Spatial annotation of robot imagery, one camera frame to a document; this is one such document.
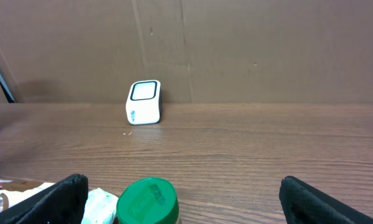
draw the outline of white device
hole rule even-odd
[[[131,85],[126,102],[127,119],[130,124],[154,124],[160,120],[162,94],[160,82],[146,80]]]

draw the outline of green cylinder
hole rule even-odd
[[[178,224],[180,208],[173,185],[148,177],[132,185],[119,197],[116,213],[121,224]]]

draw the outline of green lid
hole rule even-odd
[[[174,224],[179,212],[173,185],[158,177],[133,183],[116,205],[117,217],[122,224]]]

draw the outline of green bottle cap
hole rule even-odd
[[[165,179],[141,179],[119,197],[116,213],[122,224],[174,224],[180,213],[177,193]]]

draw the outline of black object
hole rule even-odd
[[[88,179],[73,174],[0,213],[0,224],[80,224],[88,197]]]
[[[282,180],[279,199],[288,224],[373,224],[373,218],[292,176]]]

